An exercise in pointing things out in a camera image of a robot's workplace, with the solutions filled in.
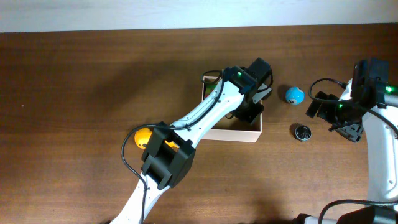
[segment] box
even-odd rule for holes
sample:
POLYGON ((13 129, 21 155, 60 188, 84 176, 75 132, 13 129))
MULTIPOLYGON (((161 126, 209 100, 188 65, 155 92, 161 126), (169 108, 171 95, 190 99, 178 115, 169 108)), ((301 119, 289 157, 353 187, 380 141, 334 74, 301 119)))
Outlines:
MULTIPOLYGON (((217 77, 205 76, 206 81, 215 80, 217 77)), ((202 86, 201 100, 205 99, 206 84, 202 86)), ((237 118, 222 118, 203 137, 207 140, 256 142, 262 133, 262 114, 253 125, 240 121, 237 118)))

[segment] tabletop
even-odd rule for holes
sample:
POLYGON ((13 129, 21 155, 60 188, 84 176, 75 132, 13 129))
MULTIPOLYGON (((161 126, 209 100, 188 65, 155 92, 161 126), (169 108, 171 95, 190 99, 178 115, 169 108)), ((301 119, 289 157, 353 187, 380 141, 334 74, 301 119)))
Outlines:
MULTIPOLYGON (((137 184, 120 158, 129 130, 180 119, 201 102, 203 72, 258 57, 274 74, 258 141, 202 140, 190 172, 146 222, 278 223, 365 199, 366 138, 352 143, 306 116, 307 96, 297 106, 283 97, 319 78, 347 82, 369 57, 389 61, 398 83, 397 24, 15 33, 0 34, 0 222, 114 218, 137 184), (294 139, 297 123, 311 128, 309 141, 294 139)), ((320 90, 342 93, 332 83, 320 90)), ((135 169, 141 154, 127 144, 135 169)))

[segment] white wall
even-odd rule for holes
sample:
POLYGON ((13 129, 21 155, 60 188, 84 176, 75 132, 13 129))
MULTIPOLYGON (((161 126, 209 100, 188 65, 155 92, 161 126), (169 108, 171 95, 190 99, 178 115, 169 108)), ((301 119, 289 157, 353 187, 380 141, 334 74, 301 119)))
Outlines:
POLYGON ((0 32, 398 22, 398 0, 0 0, 0 32))

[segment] green led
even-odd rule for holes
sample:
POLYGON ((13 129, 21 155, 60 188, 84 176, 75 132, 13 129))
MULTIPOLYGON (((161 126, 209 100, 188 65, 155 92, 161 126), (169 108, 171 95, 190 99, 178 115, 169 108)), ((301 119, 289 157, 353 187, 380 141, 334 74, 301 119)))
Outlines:
POLYGON ((391 86, 386 86, 386 90, 387 90, 387 92, 389 92, 389 93, 393 91, 393 89, 392 89, 391 86))

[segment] blue toy ball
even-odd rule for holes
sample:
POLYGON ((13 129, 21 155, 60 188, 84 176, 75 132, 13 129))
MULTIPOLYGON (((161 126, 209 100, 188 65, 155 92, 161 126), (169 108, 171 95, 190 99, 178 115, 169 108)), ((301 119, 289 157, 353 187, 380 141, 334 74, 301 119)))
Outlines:
POLYGON ((286 92, 286 101, 291 105, 300 104, 304 100, 304 91, 299 87, 292 87, 286 92))

